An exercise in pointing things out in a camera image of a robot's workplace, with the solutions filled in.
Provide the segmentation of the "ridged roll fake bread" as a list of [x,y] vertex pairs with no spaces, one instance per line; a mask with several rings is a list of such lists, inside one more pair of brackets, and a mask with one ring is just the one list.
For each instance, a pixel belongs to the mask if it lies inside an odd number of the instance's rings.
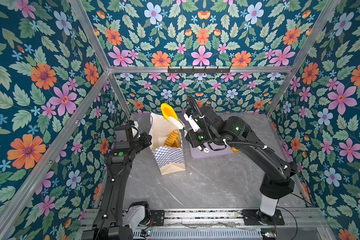
[[176,139],[173,143],[172,147],[174,148],[181,148],[181,141],[179,139]]

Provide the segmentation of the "lilac plastic tray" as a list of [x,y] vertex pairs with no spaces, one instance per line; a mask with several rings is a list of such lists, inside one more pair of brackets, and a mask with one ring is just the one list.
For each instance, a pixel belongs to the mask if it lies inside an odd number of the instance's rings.
[[193,159],[196,159],[196,160],[200,160],[200,159],[204,159],[204,158],[213,158],[213,157],[221,157],[221,156],[228,156],[228,155],[234,155],[235,152],[232,151],[231,147],[227,147],[226,149],[224,150],[221,150],[221,151],[217,151],[217,149],[222,149],[223,146],[217,146],[215,145],[214,143],[211,143],[210,145],[212,146],[212,148],[215,150],[211,150],[209,148],[209,145],[208,144],[204,144],[207,149],[209,150],[208,153],[204,152],[204,151],[200,151],[198,148],[193,148],[191,146],[191,144],[188,144],[189,145],[189,149],[190,149],[190,155]]

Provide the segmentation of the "blue checkered paper bag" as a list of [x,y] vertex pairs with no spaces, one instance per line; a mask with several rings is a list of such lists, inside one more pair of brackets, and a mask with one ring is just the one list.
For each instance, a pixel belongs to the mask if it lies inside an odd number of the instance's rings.
[[[167,121],[162,115],[149,114],[152,145],[150,146],[154,159],[162,175],[178,173],[186,170],[183,154],[183,142],[180,130]],[[181,148],[165,146],[164,143],[173,130],[179,131]]]

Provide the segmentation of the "striped yellow bun fake bread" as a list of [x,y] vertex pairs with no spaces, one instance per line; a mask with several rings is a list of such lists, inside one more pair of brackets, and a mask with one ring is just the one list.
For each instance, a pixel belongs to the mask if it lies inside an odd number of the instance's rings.
[[235,147],[231,147],[231,150],[232,150],[234,153],[239,153],[239,150],[237,150]]

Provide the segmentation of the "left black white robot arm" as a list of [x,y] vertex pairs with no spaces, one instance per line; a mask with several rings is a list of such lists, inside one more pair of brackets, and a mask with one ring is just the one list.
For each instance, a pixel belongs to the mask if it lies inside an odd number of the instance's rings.
[[82,240],[132,240],[137,225],[147,219],[146,207],[142,205],[127,212],[133,221],[123,220],[123,204],[133,161],[152,144],[152,136],[139,133],[138,123],[132,120],[114,131],[114,146],[106,155],[107,183],[100,210],[92,228],[83,232]]

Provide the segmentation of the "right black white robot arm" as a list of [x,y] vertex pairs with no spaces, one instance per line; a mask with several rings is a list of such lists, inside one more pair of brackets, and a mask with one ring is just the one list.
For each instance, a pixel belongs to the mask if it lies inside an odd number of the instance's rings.
[[297,165],[286,162],[275,151],[263,143],[250,125],[237,116],[223,120],[211,107],[199,107],[192,95],[187,95],[190,107],[184,113],[189,127],[182,123],[173,110],[162,107],[167,121],[184,131],[185,139],[192,148],[211,151],[211,143],[217,151],[232,147],[249,157],[264,172],[260,186],[261,203],[259,210],[251,214],[242,211],[244,217],[263,224],[273,223],[279,199],[292,194],[297,174]]

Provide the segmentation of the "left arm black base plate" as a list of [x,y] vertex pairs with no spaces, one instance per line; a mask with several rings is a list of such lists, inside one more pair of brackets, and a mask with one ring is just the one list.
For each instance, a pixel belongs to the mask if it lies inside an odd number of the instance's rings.
[[164,226],[165,221],[165,210],[150,210],[147,214],[147,220],[146,223],[144,223],[144,226],[152,227],[152,226]]

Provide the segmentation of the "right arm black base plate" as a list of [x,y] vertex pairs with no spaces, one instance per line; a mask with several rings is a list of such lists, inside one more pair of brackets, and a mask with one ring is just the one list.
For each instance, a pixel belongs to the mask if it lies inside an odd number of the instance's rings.
[[273,216],[269,216],[260,209],[244,209],[241,211],[246,226],[284,226],[285,221],[280,210],[276,210]]

